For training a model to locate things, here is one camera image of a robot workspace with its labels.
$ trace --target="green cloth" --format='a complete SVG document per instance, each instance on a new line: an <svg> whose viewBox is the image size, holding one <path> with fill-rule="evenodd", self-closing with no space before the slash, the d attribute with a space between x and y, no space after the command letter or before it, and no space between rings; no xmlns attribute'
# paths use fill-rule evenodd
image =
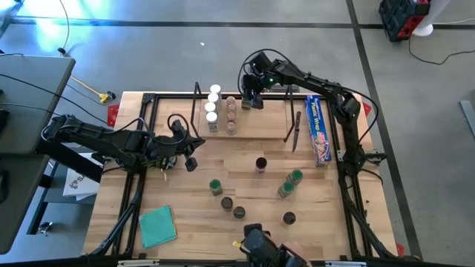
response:
<svg viewBox="0 0 475 267"><path fill-rule="evenodd" d="M144 248L151 248L177 239L173 215L169 206L163 206L141 215L139 222Z"/></svg>

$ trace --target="white bottle cap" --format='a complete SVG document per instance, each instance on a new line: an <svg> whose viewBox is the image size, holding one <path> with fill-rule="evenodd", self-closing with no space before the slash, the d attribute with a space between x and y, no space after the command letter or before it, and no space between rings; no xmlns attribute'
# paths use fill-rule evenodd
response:
<svg viewBox="0 0 475 267"><path fill-rule="evenodd" d="M210 113L206 114L206 120L207 120L208 122L216 122L216 120L217 120L217 114L214 113L214 112L210 112Z"/></svg>
<svg viewBox="0 0 475 267"><path fill-rule="evenodd" d="M210 93L210 94L208 95L208 100L209 100L210 102L213 102L213 103L216 103L218 98L219 98L219 97L217 96L216 93Z"/></svg>
<svg viewBox="0 0 475 267"><path fill-rule="evenodd" d="M212 85L209 90L212 92L212 93L220 93L221 92L221 86L219 85Z"/></svg>
<svg viewBox="0 0 475 267"><path fill-rule="evenodd" d="M205 104L206 112L214 112L216 110L216 105L213 102L208 102Z"/></svg>

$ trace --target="black metal frame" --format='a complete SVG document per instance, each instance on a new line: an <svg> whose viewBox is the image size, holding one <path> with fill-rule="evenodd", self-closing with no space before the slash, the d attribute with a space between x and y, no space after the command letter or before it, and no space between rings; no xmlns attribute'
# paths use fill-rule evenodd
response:
<svg viewBox="0 0 475 267"><path fill-rule="evenodd" d="M294 108L293 108L293 100L301 100L303 101L305 96L304 94L298 94L294 95L292 93L291 87L287 88L287 92L285 94L283 93L264 93L262 94L263 100L287 100L287 95L289 95L289 100L291 102L291 113L292 113L292 126L289 130L289 133L287 134L286 138L284 141L286 141L289 138L289 134L292 132L293 128L295 127L295 118L294 118ZM140 117L144 118L145 117L145 112L147 109L147 105L150 102L153 102L153 106L151 109L151 116L150 116L150 122L149 122L149 127L152 130L154 130L154 123L155 119L157 117L157 110L158 110L158 101L159 99L191 99L193 100L192 102L192 111L191 111L191 126L193 127L195 133L197 133L196 128L194 126L194 109L196 107L196 100L197 99L207 99L208 94L207 93L201 93L200 86L198 83L195 83L194 86L194 92L193 93L144 93L142 97L142 106L140 107ZM236 99L240 99L241 95L239 93L222 93L222 97L225 99L228 96L234 96ZM321 96L322 101L326 101L326 98ZM341 149L340 144L339 144L339 138L338 138L338 131L336 128L336 122L335 122L335 117L333 116L332 111L330 110L330 106L327 106L328 108L328 114L330 117L330 130L332 134L332 140L333 140L333 147L335 149L335 155L337 154L337 151ZM137 125L137 130L141 129L143 126L142 123L139 122ZM344 166L341 162L336 160L337 164L337 169L338 169L338 178L342 179L345 181L344 177ZM140 172L140 178L139 179L145 179L146 175L146 170ZM122 203L121 203L121 209L119 216L122 215L124 209L126 208L129 200L129 195L131 192L131 184L132 184L132 179L133 179L134 174L133 173L128 173L127 178L125 181L125 187L124 187L124 192L122 194ZM355 200L356 200L356 208L357 210L363 215L364 217L364 206L362 202L362 197L361 197L361 191L359 187L359 182L358 178L355 177L352 179L353 183L353 193L355 195ZM343 204L343 211L344 211L344 216L345 216L345 222L347 225L347 233L348 233L348 241L349 241L349 246L350 246L350 252L351 252L351 257L360 257L361 253L358 250L358 244L356 242L356 236L355 236L355 228L353 225L353 217L350 211L348 210L347 206ZM134 251L134 241L135 241L135 234L137 232L137 223L138 223L138 214L140 212L140 204L138 208L134 211L134 214L137 214L137 216L132 217L132 223L131 227L129 229L129 237L128 237L128 242L127 242L127 248L125 249L125 254L131 257ZM364 250L365 250L365 255L368 257L372 257L372 249L367 241L367 237L365 236L365 233L362 231L362 240L364 244ZM113 247L113 254L118 254L119 253L119 248L120 248L120 243L121 243L121 236L119 235L118 238L115 240L114 247ZM161 260L160 263L165 264L164 262L167 262L167 264L170 265L193 265L193 264L217 264L219 263L220 265L235 265L238 263L236 260L229 260L229 261L219 261L219 260Z"/></svg>
<svg viewBox="0 0 475 267"><path fill-rule="evenodd" d="M36 153L47 154L51 159L68 166L78 174L89 177L93 181L101 182L102 167L94 164L89 159L84 158L59 142L46 142L40 138L36 146Z"/></svg>
<svg viewBox="0 0 475 267"><path fill-rule="evenodd" d="M38 232L38 227L42 223L43 216L45 215L46 208L48 207L48 202L45 202L45 198L48 194L48 189L51 186L51 182L53 181L53 177L56 174L56 170L58 169L58 167L59 163L55 162L51 174L43 174L43 177L38 184L38 186L43 187L44 190L39 198L39 203L36 206L36 210L33 215L33 218L30 221L30 225L28 226L27 234L36 234Z"/></svg>

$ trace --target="small jar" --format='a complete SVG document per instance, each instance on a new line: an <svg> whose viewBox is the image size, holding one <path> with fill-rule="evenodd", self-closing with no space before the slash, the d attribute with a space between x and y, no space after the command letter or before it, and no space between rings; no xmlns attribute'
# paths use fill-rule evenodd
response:
<svg viewBox="0 0 475 267"><path fill-rule="evenodd" d="M210 112L216 112L216 105L212 102L208 102L205 104L205 111L206 111L206 114L210 113Z"/></svg>
<svg viewBox="0 0 475 267"><path fill-rule="evenodd" d="M215 112L206 114L206 121L208 122L209 131L217 132L217 114Z"/></svg>
<svg viewBox="0 0 475 267"><path fill-rule="evenodd" d="M255 161L255 173L256 174L263 174L266 171L267 166L267 159L263 157L259 157Z"/></svg>
<svg viewBox="0 0 475 267"><path fill-rule="evenodd" d="M220 98L216 93L210 93L208 95L208 101L216 105L216 114L220 113Z"/></svg>
<svg viewBox="0 0 475 267"><path fill-rule="evenodd" d="M288 197L293 191L294 191L294 185L291 182L285 182L277 190L281 198Z"/></svg>
<svg viewBox="0 0 475 267"><path fill-rule="evenodd" d="M298 185L302 182L304 178L304 173L301 170L293 170L289 175L287 175L287 182L291 182L293 185Z"/></svg>
<svg viewBox="0 0 475 267"><path fill-rule="evenodd" d="M223 207L223 209L225 211L231 211L232 210L232 198L231 197L224 197L221 200L221 207Z"/></svg>
<svg viewBox="0 0 475 267"><path fill-rule="evenodd" d="M226 132L228 135L235 135L236 134L236 125L233 122L228 122L226 125Z"/></svg>
<svg viewBox="0 0 475 267"><path fill-rule="evenodd" d="M217 196L223 193L223 189L221 188L221 182L218 179L213 179L209 182L209 190L213 196Z"/></svg>
<svg viewBox="0 0 475 267"><path fill-rule="evenodd" d="M228 113L228 122L232 122L236 124L236 113L234 112L229 112Z"/></svg>
<svg viewBox="0 0 475 267"><path fill-rule="evenodd" d="M236 113L236 105L235 104L229 104L228 105L228 112Z"/></svg>
<svg viewBox="0 0 475 267"><path fill-rule="evenodd" d="M292 225L295 223L295 214L291 211L286 212L284 215L282 215L282 222L285 225Z"/></svg>
<svg viewBox="0 0 475 267"><path fill-rule="evenodd" d="M233 96L228 96L226 99L226 107L228 107L230 104L236 105L236 98Z"/></svg>
<svg viewBox="0 0 475 267"><path fill-rule="evenodd" d="M216 108L218 110L221 109L221 86L219 85L212 85L210 88L209 88L209 91L211 91L211 93L216 93L217 94L217 104L216 104Z"/></svg>

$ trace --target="concrete floor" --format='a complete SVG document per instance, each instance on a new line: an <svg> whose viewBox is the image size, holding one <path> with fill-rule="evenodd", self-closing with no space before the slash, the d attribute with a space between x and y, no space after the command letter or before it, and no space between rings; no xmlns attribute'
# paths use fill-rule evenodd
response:
<svg viewBox="0 0 475 267"><path fill-rule="evenodd" d="M74 19L351 23L345 0L63 2L70 18ZM360 24L380 23L379 2L353 0ZM437 20L460 21L474 17L474 14L474 2L456 0ZM24 19L25 16L62 18L64 13L59 2L45 4L44 1L25 0L16 18ZM66 48L77 60L73 75L98 90L111 90L118 97L125 90L190 91L195 81L202 88L218 83L224 90L236 90L236 75L243 59L253 50L271 47L316 76L374 95L368 90L367 72L364 72L351 28L302 28L292 24L276 27L215 27L216 24L192 27L192 23L171 26L71 26ZM54 24L50 19L37 19L37 24L13 22L0 39L0 49L8 53L57 56L56 49L64 43L66 33L66 26ZM474 33L474 30L436 30L427 38L414 38L411 48L424 59L441 61L449 53L473 50ZM475 55L453 57L443 66L428 65L409 55L407 42L390 43L383 30L362 29L361 36L422 255L428 262L473 266L475 208L470 204L471 190L475 186L471 179L475 171L471 162L475 157L475 140L458 101L466 99L474 89ZM75 82L70 81L70 85L94 97ZM94 104L69 88L65 89L64 96L106 118L104 106ZM56 112L75 113L86 122L97 123L67 102L60 102ZM384 150L378 127L371 130L371 136L375 146ZM380 172L385 181L384 192L396 242L408 250L391 182L394 177L386 163L380 167ZM91 211L77 207L68 209L71 217L76 216L72 213L82 214L80 220L59 217L58 214L65 210L62 205L48 207L45 217L69 225L67 231L62 232L69 240L68 246L51 249L49 244L54 242L53 237L26 237L21 230L12 251L0 256L0 262L79 255ZM30 245L19 244L33 244L29 240L35 240L38 245L33 256L24 258L22 252Z"/></svg>

